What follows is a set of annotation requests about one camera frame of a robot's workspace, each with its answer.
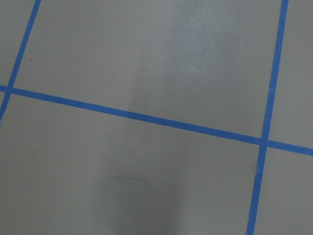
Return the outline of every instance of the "gray surface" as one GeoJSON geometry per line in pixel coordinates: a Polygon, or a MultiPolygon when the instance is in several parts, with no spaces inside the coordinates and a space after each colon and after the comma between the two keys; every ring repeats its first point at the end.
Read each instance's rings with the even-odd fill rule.
{"type": "Polygon", "coordinates": [[[260,136],[279,8],[43,1],[16,87],[260,136]]]}
{"type": "Polygon", "coordinates": [[[313,3],[290,1],[270,138],[313,147],[313,3]]]}
{"type": "Polygon", "coordinates": [[[313,231],[313,159],[269,149],[255,235],[313,231]]]}
{"type": "Polygon", "coordinates": [[[12,95],[0,148],[0,234],[245,234],[255,145],[12,95]]]}
{"type": "Polygon", "coordinates": [[[33,4],[33,0],[0,1],[0,85],[9,81],[33,4]]]}

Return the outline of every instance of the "painted floor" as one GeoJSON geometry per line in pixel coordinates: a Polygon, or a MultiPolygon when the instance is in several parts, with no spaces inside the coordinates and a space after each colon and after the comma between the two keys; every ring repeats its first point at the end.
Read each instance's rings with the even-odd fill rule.
{"type": "Polygon", "coordinates": [[[0,234],[312,234],[312,12],[0,1],[0,234]]]}

